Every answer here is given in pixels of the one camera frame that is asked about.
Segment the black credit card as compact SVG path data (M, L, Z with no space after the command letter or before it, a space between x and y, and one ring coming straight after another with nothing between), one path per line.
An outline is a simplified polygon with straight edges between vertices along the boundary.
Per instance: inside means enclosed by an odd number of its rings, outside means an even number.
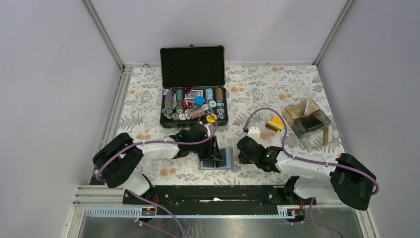
M215 161L201 161L200 168L204 169L204 170L215 169L216 168L216 162Z
M226 149L222 148L220 149L220 160L217 162L219 167L226 166L227 160L226 160Z

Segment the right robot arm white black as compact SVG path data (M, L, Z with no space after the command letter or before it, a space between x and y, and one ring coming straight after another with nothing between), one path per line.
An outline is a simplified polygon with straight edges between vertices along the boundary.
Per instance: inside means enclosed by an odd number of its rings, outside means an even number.
M348 153L339 158L305 158L280 146L264 147L245 136L237 143L242 164L253 164L265 172L289 176L284 198L290 204L302 199L339 199L345 205L365 211L378 192L376 176Z

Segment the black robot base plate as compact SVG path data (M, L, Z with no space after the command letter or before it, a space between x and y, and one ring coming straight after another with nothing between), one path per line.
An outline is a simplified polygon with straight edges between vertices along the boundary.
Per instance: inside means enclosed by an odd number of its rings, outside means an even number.
M311 199L298 197L290 186L282 185L156 185L139 198L126 191L124 205L164 207L158 215L175 216L258 216L279 215L279 208L301 209Z

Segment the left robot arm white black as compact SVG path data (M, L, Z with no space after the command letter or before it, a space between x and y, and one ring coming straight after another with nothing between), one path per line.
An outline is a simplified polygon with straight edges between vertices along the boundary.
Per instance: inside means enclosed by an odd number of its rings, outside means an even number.
M201 161L220 162L224 156L217 144L215 130L209 124L195 123L166 139L135 140L124 132L116 136L94 157L96 179L109 188L123 188L134 193L139 202L152 201L152 184L135 172L143 159L178 159L194 153Z

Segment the beige card holder wallet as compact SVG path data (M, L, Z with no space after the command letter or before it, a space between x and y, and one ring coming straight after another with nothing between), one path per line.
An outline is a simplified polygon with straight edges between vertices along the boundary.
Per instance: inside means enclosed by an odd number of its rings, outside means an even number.
M233 168L233 148L222 148L220 150L221 161L200 161L199 170L230 170Z

